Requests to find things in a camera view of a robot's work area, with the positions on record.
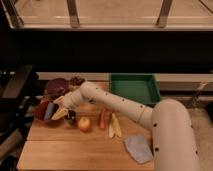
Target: gray cloth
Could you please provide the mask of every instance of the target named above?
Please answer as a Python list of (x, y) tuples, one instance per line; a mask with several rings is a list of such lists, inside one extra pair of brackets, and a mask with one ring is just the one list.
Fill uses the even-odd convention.
[(153, 159), (150, 147), (143, 135), (133, 135), (124, 140), (127, 151), (138, 163), (142, 164)]

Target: red apple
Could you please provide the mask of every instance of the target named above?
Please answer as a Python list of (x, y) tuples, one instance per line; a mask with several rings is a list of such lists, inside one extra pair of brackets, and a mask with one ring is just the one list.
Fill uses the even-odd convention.
[(78, 129), (83, 132), (89, 132), (91, 130), (91, 121), (88, 117), (83, 116), (78, 120)]

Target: orange carrot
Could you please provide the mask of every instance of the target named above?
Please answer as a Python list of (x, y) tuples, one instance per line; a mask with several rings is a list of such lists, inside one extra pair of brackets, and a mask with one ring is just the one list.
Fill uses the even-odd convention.
[(106, 109), (103, 108), (101, 110), (101, 113), (100, 113), (100, 120), (99, 120), (99, 127), (100, 129), (104, 130), (105, 129), (105, 120), (104, 120), (104, 114), (106, 112)]

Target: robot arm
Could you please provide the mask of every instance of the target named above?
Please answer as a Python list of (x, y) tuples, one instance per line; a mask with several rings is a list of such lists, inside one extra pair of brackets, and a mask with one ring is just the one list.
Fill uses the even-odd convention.
[(63, 107), (75, 109), (89, 100), (105, 103), (152, 132), (156, 171), (199, 171), (199, 158), (191, 119), (178, 101), (167, 99), (154, 109), (113, 95), (91, 82), (63, 97)]

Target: green plastic bin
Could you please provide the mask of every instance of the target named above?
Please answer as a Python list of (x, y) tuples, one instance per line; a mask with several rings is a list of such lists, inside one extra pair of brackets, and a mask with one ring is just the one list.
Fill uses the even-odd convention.
[(152, 74), (110, 74), (109, 91), (136, 102), (154, 106), (161, 100)]

